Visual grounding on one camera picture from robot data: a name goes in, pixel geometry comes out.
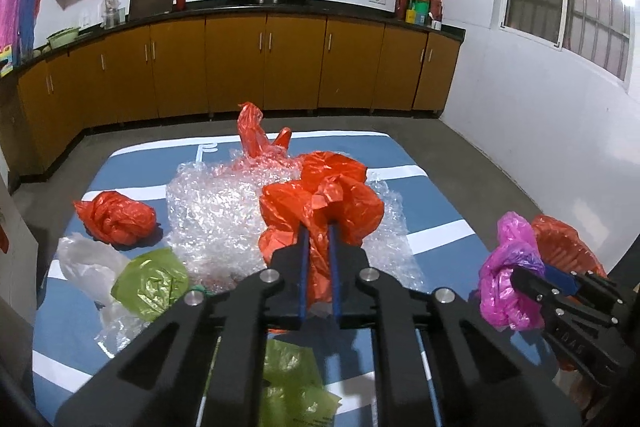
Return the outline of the pink blue hanging cloth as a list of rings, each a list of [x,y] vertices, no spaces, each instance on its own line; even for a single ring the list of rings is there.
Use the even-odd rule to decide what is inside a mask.
[[[1,76],[27,60],[34,49],[40,0],[1,0]]]

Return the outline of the green plastic sheet near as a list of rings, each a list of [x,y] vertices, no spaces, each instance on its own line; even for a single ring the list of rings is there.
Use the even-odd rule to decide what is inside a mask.
[[[341,398],[326,391],[314,351],[269,339],[259,426],[332,426]]]

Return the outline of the red lined trash basket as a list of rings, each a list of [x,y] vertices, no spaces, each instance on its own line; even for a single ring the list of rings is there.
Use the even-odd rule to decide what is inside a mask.
[[[608,277],[600,261],[591,249],[580,239],[578,232],[566,223],[539,215],[530,222],[542,261],[564,273],[588,271]]]

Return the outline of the green basin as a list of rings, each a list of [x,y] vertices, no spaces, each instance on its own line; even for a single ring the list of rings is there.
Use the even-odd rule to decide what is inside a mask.
[[[79,36],[78,27],[69,27],[61,29],[50,36],[47,36],[47,42],[52,50],[68,46],[74,42]]]

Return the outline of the white plastic bag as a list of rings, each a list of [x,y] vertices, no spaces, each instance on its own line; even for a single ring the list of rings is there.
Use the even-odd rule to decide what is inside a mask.
[[[114,303],[111,290],[128,265],[128,257],[110,244],[88,239],[79,233],[59,239],[56,255],[66,281],[99,306]]]

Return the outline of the red bag with items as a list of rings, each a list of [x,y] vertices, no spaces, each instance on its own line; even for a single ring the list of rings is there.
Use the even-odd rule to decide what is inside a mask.
[[[442,0],[395,0],[395,17],[408,24],[438,29],[442,24]]]

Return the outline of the lower wooden kitchen cabinets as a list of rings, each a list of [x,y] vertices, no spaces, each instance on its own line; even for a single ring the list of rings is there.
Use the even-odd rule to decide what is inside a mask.
[[[1,81],[1,150],[43,176],[84,132],[236,112],[440,113],[463,35],[352,17],[238,14],[126,29]]]

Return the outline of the dark cutting board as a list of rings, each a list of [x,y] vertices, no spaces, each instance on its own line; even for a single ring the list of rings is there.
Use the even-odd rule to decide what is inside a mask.
[[[128,20],[144,20],[145,18],[167,14],[172,11],[174,0],[130,0]]]

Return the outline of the light green plastic bag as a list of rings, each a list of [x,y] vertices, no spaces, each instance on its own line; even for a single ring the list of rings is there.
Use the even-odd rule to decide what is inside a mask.
[[[111,295],[139,319],[153,322],[189,287],[186,267],[165,247],[132,259],[117,277]]]

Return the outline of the pink plastic bag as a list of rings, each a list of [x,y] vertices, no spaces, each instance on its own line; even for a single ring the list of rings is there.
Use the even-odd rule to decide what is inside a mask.
[[[544,276],[534,229],[524,217],[508,211],[497,222],[497,239],[497,248],[478,272],[480,314],[496,329],[542,329],[538,303],[520,294],[511,283],[516,268]]]

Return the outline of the tall orange plastic bag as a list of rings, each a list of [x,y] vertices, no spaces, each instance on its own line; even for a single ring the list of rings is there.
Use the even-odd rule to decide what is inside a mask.
[[[242,144],[243,153],[249,158],[276,158],[288,155],[292,139],[292,130],[284,127],[274,139],[269,139],[262,129],[262,111],[252,102],[241,105],[236,127]]]

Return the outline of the clear jar on counter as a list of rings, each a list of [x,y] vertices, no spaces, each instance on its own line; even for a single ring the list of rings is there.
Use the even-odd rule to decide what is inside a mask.
[[[111,29],[125,21],[125,9],[119,0],[103,0],[101,4],[102,27]]]

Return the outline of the black countertop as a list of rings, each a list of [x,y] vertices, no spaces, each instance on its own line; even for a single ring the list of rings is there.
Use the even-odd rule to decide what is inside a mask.
[[[354,18],[370,23],[381,23],[385,25],[398,26],[402,29],[411,29],[419,32],[431,32],[434,29],[428,26],[406,23],[398,20],[393,12],[367,8],[366,6],[328,1],[309,0],[302,4],[286,3],[282,0],[256,0],[250,4],[232,4],[226,0],[203,0],[193,1],[186,4],[184,11],[157,14],[141,20],[126,20],[111,29],[104,29],[100,25],[90,26],[79,31],[79,37],[70,44],[61,46],[56,50],[43,53],[38,57],[33,57],[25,62],[18,63],[9,72],[1,76],[2,79],[9,79],[24,70],[29,70],[42,60],[57,57],[61,53],[85,46],[105,39],[107,36],[116,35],[119,32],[133,30],[141,26],[150,26],[159,23],[172,22],[173,20],[187,20],[188,18],[211,17],[223,15],[246,15],[246,14],[285,14],[298,16],[325,16],[338,18]],[[460,27],[442,24],[442,28],[434,30],[436,34],[454,39],[462,43],[465,39],[466,30]]]

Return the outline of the clear bubble wrap sheet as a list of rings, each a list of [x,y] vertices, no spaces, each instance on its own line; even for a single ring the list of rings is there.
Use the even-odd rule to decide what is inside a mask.
[[[166,185],[170,231],[166,243],[186,266],[191,280],[215,293],[264,269],[258,241],[266,224],[259,195],[270,183],[297,180],[300,156],[260,161],[236,153],[230,162],[181,164]],[[384,202],[378,228],[363,239],[363,249],[375,268],[404,286],[424,291],[424,275],[409,246],[402,198],[382,173],[367,172],[370,186]]]

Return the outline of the large orange plastic bag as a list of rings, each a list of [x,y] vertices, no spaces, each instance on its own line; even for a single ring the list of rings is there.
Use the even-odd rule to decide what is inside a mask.
[[[275,251],[296,242],[300,227],[309,232],[309,306],[332,300],[329,225],[337,225],[344,243],[359,246],[383,219],[384,202],[367,186],[367,172],[355,159],[319,150],[303,157],[297,180],[262,188],[259,206],[266,231],[258,246],[266,263]]]

